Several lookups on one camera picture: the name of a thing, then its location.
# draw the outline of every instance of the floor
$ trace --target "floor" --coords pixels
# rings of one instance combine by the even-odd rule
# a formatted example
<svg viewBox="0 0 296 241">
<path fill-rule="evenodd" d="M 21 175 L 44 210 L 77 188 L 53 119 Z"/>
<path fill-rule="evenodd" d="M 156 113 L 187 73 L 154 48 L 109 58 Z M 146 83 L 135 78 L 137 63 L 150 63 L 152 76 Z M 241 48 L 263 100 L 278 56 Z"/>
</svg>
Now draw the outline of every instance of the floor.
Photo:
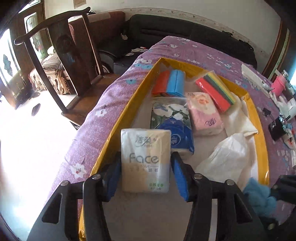
<svg viewBox="0 0 296 241">
<path fill-rule="evenodd" d="M 74 96 L 61 96 L 67 105 Z M 14 110 L 0 103 L 0 212 L 22 241 L 41 212 L 76 130 L 48 91 Z M 32 117 L 32 108 L 40 103 Z"/>
</svg>

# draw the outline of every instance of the blue fluffy object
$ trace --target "blue fluffy object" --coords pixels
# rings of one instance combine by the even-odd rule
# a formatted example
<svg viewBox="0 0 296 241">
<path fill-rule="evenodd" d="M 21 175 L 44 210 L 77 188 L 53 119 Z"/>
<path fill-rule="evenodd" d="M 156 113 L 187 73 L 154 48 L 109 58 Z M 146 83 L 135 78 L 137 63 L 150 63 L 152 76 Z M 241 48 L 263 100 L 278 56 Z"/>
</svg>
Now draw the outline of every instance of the blue fluffy object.
<svg viewBox="0 0 296 241">
<path fill-rule="evenodd" d="M 243 190 L 243 194 L 248 198 L 255 213 L 260 217 L 270 217 L 276 208 L 276 199 L 269 196 L 269 187 L 259 184 L 252 177 Z"/>
</svg>

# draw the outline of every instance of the sofa backrest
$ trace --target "sofa backrest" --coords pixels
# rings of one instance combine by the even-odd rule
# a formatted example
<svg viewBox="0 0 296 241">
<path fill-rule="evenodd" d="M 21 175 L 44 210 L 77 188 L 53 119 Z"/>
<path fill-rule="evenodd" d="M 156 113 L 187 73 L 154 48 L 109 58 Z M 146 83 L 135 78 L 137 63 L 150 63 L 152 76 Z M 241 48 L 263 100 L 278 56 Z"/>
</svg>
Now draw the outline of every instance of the sofa backrest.
<svg viewBox="0 0 296 241">
<path fill-rule="evenodd" d="M 120 35 L 122 26 L 125 23 L 125 13 L 122 11 L 96 13 L 89 15 L 88 18 L 96 44 Z M 69 28 L 81 57 L 88 67 L 88 74 L 92 80 L 97 76 L 96 62 L 83 19 L 78 18 L 69 22 Z"/>
<path fill-rule="evenodd" d="M 190 39 L 224 52 L 257 68 L 254 49 L 246 42 L 201 24 L 155 15 L 133 15 L 129 20 L 128 37 L 138 47 L 150 48 L 166 36 Z"/>
</svg>

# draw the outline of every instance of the pink bottle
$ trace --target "pink bottle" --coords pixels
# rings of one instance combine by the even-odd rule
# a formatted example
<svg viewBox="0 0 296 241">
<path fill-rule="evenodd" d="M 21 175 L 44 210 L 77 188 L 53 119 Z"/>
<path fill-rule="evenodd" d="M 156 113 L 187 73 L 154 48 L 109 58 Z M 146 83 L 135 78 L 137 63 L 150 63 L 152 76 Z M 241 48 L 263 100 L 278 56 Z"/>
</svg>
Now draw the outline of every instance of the pink bottle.
<svg viewBox="0 0 296 241">
<path fill-rule="evenodd" d="M 283 90 L 285 89 L 285 85 L 287 83 L 288 73 L 284 70 L 280 75 L 277 76 L 275 81 L 272 83 L 271 87 L 274 88 L 271 92 L 276 94 L 276 97 L 279 97 Z"/>
</svg>

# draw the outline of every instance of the floral tablecloth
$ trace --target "floral tablecloth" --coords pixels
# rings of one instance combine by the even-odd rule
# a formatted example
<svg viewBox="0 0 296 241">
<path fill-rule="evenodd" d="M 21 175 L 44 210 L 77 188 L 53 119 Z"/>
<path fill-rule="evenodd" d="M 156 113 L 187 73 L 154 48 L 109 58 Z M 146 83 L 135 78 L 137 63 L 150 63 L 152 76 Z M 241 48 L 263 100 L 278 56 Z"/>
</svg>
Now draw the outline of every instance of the floral tablecloth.
<svg viewBox="0 0 296 241">
<path fill-rule="evenodd" d="M 84 124 L 78 129 L 53 184 L 51 194 L 63 180 L 74 183 L 84 181 L 89 177 L 115 122 L 148 71 L 160 57 L 172 58 L 207 70 L 214 70 L 218 75 L 246 89 L 257 107 L 264 131 L 269 159 L 270 186 L 275 183 L 279 175 L 295 173 L 291 166 L 290 149 L 282 141 L 272 140 L 268 131 L 268 124 L 272 120 L 262 114 L 262 109 L 265 107 L 276 118 L 279 110 L 271 99 L 242 76 L 242 62 L 200 43 L 168 36 L 141 54 L 133 65 L 103 93 L 95 108 L 88 114 Z M 271 84 L 259 72 L 252 70 L 264 82 Z M 289 216 L 291 209 L 292 205 L 280 201 L 274 216 L 282 222 Z"/>
</svg>

